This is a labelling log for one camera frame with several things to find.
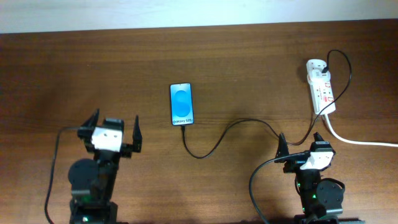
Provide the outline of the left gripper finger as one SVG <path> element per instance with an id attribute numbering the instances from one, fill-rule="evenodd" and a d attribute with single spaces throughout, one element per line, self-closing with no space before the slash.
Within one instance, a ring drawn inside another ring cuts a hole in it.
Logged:
<path id="1" fill-rule="evenodd" d="M 92 136 L 98 123 L 100 109 L 97 108 L 94 113 L 79 127 L 77 136 L 80 139 L 88 139 Z"/>
<path id="2" fill-rule="evenodd" d="M 136 115 L 134 122 L 134 129 L 132 134 L 132 147 L 133 152 L 141 152 L 142 150 L 142 133 L 139 127 L 139 116 Z"/>

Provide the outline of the blue screen smartphone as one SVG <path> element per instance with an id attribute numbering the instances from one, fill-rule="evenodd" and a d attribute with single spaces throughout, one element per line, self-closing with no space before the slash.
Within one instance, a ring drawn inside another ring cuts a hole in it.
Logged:
<path id="1" fill-rule="evenodd" d="M 173 126 L 194 123 L 192 86 L 190 83 L 170 85 L 171 121 Z"/>

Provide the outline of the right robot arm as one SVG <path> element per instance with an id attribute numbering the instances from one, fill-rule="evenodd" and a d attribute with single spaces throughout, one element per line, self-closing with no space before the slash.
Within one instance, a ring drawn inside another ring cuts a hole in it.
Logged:
<path id="1" fill-rule="evenodd" d="M 314 134 L 314 139 L 309 150 L 290 154 L 281 133 L 275 158 L 284 164 L 284 173 L 295 174 L 295 188 L 303 213 L 294 216 L 294 222 L 338 223 L 338 215 L 343 213 L 345 185 L 339 180 L 321 178 L 321 172 L 331 166 L 335 150 L 319 133 Z"/>

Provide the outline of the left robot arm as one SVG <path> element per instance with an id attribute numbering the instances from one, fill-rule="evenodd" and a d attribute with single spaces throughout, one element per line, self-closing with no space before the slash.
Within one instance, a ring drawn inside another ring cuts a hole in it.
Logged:
<path id="1" fill-rule="evenodd" d="M 130 159 L 142 149 L 139 117 L 135 117 L 132 143 L 123 143 L 124 121 L 105 118 L 98 125 L 96 110 L 82 126 L 77 136 L 83 141 L 92 159 L 80 159 L 68 171 L 71 184 L 70 223 L 116 224 L 118 205 L 111 201 L 119 162 Z"/>

